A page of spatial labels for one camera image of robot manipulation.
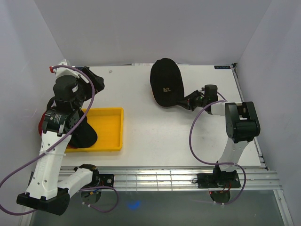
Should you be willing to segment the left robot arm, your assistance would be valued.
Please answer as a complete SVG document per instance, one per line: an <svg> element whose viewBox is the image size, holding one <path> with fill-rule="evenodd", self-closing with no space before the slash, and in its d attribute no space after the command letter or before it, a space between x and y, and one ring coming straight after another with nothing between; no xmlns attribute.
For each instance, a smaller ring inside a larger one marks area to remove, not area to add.
<svg viewBox="0 0 301 226"><path fill-rule="evenodd" d="M87 111L82 110L86 101L105 87L104 79L89 67L73 68L66 65L51 68L57 78L54 96L39 123L42 142L39 159L25 193L19 194L17 204L62 215L72 196L82 188L99 186L101 177L92 164L75 167L74 173L59 182L58 176L68 145L89 148L97 142L96 131L87 121Z"/></svg>

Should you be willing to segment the black cap white logo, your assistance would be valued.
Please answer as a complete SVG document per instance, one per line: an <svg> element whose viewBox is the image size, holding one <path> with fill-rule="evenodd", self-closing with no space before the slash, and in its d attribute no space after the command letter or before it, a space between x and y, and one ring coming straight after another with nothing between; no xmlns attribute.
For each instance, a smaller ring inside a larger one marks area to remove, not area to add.
<svg viewBox="0 0 301 226"><path fill-rule="evenodd" d="M85 117L72 133L68 146L71 148L90 148L96 143L97 139L96 131L88 123L87 117Z"/></svg>

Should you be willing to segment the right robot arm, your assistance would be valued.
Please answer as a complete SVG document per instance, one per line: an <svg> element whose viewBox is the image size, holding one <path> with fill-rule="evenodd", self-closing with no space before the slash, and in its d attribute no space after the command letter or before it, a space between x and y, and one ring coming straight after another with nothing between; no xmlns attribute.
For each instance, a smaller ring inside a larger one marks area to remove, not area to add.
<svg viewBox="0 0 301 226"><path fill-rule="evenodd" d="M177 105L194 111L197 107L201 112L219 115L225 118L225 129L228 136L222 156L212 163L212 173L199 173L196 184L199 188L239 188L237 169L242 152L248 144L259 136L261 128L253 102L228 102L218 92L216 85L205 85L200 91L177 100Z"/></svg>

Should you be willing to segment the black cap gold logo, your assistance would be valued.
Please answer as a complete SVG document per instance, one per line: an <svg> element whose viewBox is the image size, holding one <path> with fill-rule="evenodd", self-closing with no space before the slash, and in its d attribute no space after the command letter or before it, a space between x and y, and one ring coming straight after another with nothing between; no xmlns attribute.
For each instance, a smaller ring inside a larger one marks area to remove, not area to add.
<svg viewBox="0 0 301 226"><path fill-rule="evenodd" d="M150 70L150 85L157 104L162 107L177 105L184 98L184 85L178 65L170 58L157 60Z"/></svg>

